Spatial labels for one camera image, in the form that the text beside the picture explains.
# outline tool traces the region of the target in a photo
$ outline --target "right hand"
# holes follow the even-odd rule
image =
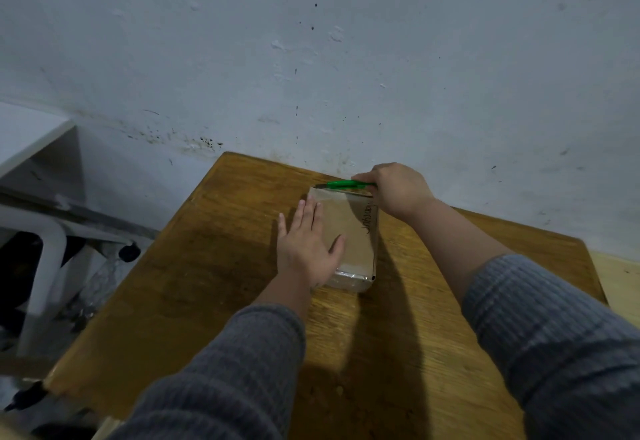
[[[375,183],[367,190],[374,202],[387,214],[410,222],[424,205],[435,199],[420,172],[401,163],[380,163],[371,172],[356,174],[353,180]]]

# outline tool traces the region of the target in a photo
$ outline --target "wooden table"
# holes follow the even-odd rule
[[[225,153],[60,360],[47,385],[125,418],[276,273],[279,211],[329,176]],[[603,300],[584,244],[462,211],[486,232]],[[380,219],[378,280],[361,296],[321,289],[291,438],[514,438],[522,413],[476,344],[414,232]]]

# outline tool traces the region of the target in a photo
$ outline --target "cardboard box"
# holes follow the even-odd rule
[[[323,240],[327,248],[339,234],[347,235],[342,264],[327,285],[365,291],[376,279],[378,207],[371,196],[352,192],[311,187],[308,196],[324,205]]]

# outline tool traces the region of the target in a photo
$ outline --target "ribbed sleeve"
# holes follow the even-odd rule
[[[640,437],[640,331],[528,258],[485,265],[462,303],[531,438]]]
[[[110,439],[286,438],[304,355],[292,310],[246,307],[185,369],[153,383]]]

